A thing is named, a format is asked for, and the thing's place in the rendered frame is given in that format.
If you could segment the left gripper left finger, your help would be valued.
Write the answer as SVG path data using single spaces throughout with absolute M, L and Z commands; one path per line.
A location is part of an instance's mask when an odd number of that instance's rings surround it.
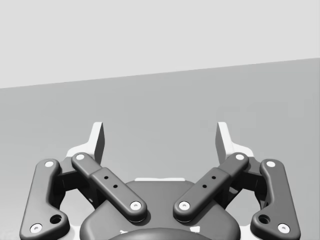
M 72 147 L 62 162 L 44 159 L 35 166 L 22 222 L 21 240 L 59 240 L 71 225 L 60 206 L 67 191 L 78 189 L 94 208 L 110 202 L 129 222 L 147 217 L 147 204 L 110 169 L 101 166 L 105 147 L 102 122 L 86 143 Z

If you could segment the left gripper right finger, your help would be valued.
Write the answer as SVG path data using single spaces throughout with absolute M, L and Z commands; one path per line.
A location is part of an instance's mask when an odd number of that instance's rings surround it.
M 260 210 L 249 229 L 258 239 L 300 239 L 301 229 L 284 164 L 276 159 L 259 162 L 253 151 L 232 141 L 226 122 L 218 122 L 215 147 L 219 166 L 209 170 L 173 205 L 181 223 L 194 220 L 212 201 L 226 207 L 242 191 L 249 190 Z

